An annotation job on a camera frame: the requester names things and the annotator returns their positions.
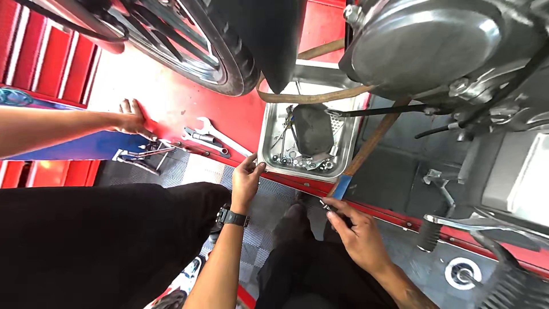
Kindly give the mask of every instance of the black pants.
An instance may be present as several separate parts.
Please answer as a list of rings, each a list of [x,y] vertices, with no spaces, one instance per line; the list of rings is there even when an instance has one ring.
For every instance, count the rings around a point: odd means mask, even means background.
[[[0,190],[0,307],[142,309],[229,200],[210,183]]]
[[[329,222],[324,241],[315,240],[302,205],[292,205],[278,223],[273,245],[259,271],[256,309],[397,309],[383,287],[347,254]]]

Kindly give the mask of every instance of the motorcycle wheel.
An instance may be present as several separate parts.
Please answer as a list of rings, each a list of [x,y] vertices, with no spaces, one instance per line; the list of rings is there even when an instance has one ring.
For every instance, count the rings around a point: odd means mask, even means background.
[[[257,84],[251,53],[210,0],[140,0],[128,11],[109,10],[128,27],[137,49],[173,71],[228,96],[245,95]]]

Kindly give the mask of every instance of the drain hole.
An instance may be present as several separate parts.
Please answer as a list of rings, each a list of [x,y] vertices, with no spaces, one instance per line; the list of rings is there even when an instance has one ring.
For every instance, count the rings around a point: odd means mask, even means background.
[[[458,290],[470,290],[475,287],[473,281],[480,282],[482,274],[478,265],[468,258],[456,257],[446,266],[446,281]]]

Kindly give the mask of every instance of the wheel rim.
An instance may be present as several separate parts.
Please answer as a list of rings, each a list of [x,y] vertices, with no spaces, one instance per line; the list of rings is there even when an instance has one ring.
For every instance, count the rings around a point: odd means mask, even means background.
[[[123,16],[115,9],[109,12],[128,27],[130,41],[133,44],[147,49],[162,62],[211,84],[225,83],[227,76],[223,64],[200,28],[197,18],[192,16],[181,0],[166,0],[166,3],[168,5],[160,3],[159,0],[141,0],[142,6],[136,7],[135,10],[127,8],[130,17]],[[149,13],[161,19],[172,30],[155,24],[155,19],[149,16]]]

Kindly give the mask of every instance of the rubber foot peg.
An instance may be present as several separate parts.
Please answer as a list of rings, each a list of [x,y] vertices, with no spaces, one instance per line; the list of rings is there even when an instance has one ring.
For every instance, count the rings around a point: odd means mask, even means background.
[[[438,243],[440,228],[442,228],[442,224],[429,222],[423,219],[423,223],[419,228],[417,247],[427,253],[433,252]]]

